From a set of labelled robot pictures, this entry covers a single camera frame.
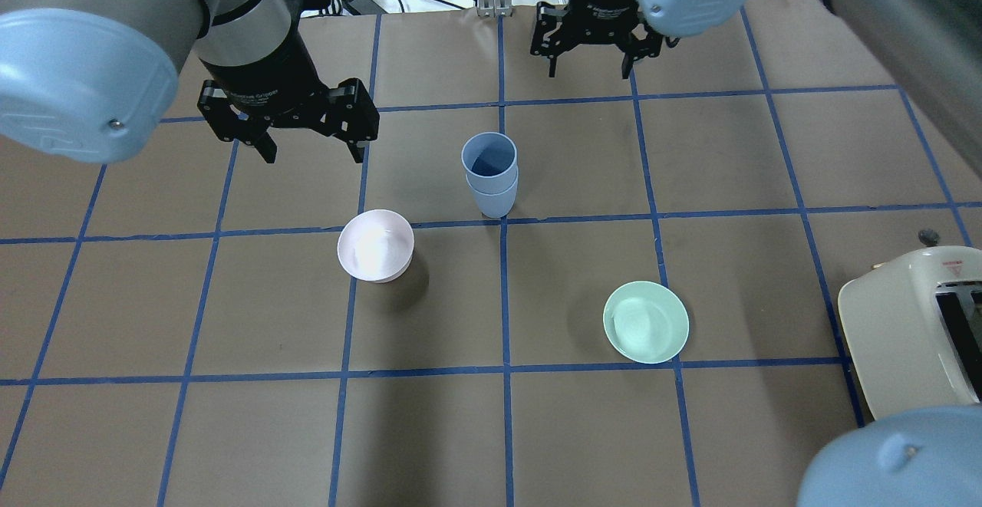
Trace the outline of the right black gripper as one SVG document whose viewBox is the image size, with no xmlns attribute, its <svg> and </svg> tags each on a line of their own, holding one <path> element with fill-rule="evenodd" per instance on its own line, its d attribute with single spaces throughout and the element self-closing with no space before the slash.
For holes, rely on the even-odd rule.
<svg viewBox="0 0 982 507">
<path fill-rule="evenodd" d="M 560 56 L 575 46 L 613 44 L 623 53 L 621 78 L 627 80 L 634 64 L 656 58 L 664 43 L 665 35 L 641 22 L 635 0 L 567 0 L 560 7 L 535 5 L 529 52 L 548 60 L 554 78 Z"/>
</svg>

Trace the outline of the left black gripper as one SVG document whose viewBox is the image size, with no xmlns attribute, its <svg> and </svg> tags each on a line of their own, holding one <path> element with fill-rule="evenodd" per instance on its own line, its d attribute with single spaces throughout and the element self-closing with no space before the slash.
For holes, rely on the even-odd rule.
<svg viewBox="0 0 982 507">
<path fill-rule="evenodd" d="M 218 140 L 239 141 L 273 164 L 277 144 L 269 136 L 269 122 L 297 112 L 302 121 L 324 137 L 334 137 L 348 148 L 354 163 L 364 163 L 369 143 L 377 140 L 380 114 L 364 81 L 352 77 L 336 87 L 320 81 L 308 47 L 297 28 L 263 59 L 231 66 L 203 61 L 212 81 L 199 92 L 199 112 Z M 253 121 L 249 116 L 256 116 Z"/>
</svg>

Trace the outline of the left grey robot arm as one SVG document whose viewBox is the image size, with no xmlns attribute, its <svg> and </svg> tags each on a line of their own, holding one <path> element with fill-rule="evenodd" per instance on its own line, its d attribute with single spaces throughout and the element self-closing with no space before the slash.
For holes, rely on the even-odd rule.
<svg viewBox="0 0 982 507">
<path fill-rule="evenodd" d="M 197 107 L 218 140 L 273 163 L 269 130 L 308 129 L 354 161 L 380 115 L 358 78 L 323 84 L 304 39 L 306 0 L 2 0 L 2 134 L 84 163 L 140 153 L 190 56 L 208 71 Z"/>
</svg>

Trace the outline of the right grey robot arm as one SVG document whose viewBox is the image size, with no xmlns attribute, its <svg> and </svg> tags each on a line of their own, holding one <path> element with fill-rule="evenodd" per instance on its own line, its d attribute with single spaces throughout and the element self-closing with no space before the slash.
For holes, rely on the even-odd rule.
<svg viewBox="0 0 982 507">
<path fill-rule="evenodd" d="M 680 40 L 705 38 L 764 2 L 786 1 L 783 47 L 830 38 L 877 71 L 953 157 L 980 177 L 980 0 L 565 0 L 533 12 L 529 53 L 549 63 L 585 45 L 621 52 L 621 76 Z M 872 420 L 821 448 L 800 506 L 980 504 L 980 244 L 921 245 L 839 288 L 845 345 Z"/>
</svg>

